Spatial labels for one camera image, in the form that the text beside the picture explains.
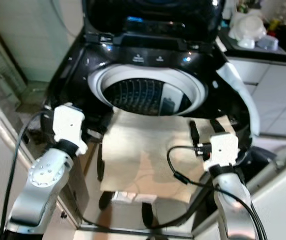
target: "black washing machine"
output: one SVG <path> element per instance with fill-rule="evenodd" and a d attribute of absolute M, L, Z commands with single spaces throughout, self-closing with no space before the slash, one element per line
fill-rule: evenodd
<path fill-rule="evenodd" d="M 246 149 L 259 120 L 215 44 L 224 2 L 83 0 L 83 31 L 50 83 L 44 108 L 68 102 L 82 109 L 85 138 L 104 134 L 113 106 L 150 116 L 227 115 Z M 42 126 L 51 134 L 51 117 Z"/>

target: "washing machine lid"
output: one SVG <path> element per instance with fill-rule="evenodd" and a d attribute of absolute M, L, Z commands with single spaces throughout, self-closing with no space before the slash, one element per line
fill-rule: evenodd
<path fill-rule="evenodd" d="M 225 0 L 83 0 L 91 25 L 104 33 L 144 30 L 211 43 Z"/>

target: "beige cloth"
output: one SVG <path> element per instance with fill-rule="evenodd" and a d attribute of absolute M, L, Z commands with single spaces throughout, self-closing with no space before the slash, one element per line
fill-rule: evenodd
<path fill-rule="evenodd" d="M 196 123 L 200 142 L 209 142 L 215 132 L 207 119 L 144 116 L 117 109 L 103 139 L 101 190 L 157 195 L 188 203 L 196 187 L 173 177 L 166 153 L 175 145 L 192 146 L 190 120 Z M 225 131 L 235 133 L 226 116 L 217 120 Z M 194 181 L 204 172 L 202 158 L 195 157 L 192 150 L 173 150 L 171 161 L 177 171 Z"/>

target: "washing machine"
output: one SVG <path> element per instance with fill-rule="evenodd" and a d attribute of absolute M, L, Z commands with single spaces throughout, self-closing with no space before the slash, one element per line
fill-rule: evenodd
<path fill-rule="evenodd" d="M 149 116 L 227 115 L 240 148 L 259 118 L 215 43 L 224 0 L 82 0 L 84 28 L 47 91 L 44 108 L 73 103 L 84 138 L 103 136 L 113 107 Z M 51 134 L 51 115 L 42 119 Z"/>

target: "countertop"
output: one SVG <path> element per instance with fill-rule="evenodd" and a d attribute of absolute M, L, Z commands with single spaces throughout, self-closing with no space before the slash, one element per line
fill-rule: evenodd
<path fill-rule="evenodd" d="M 260 62 L 269 62 L 274 64 L 286 65 L 286 54 L 281 51 L 253 51 L 250 49 L 236 49 L 232 46 L 231 40 L 235 41 L 228 36 L 229 29 L 222 28 L 218 33 L 218 37 L 221 42 L 225 45 L 227 51 L 225 55 L 227 57 L 257 60 Z"/>

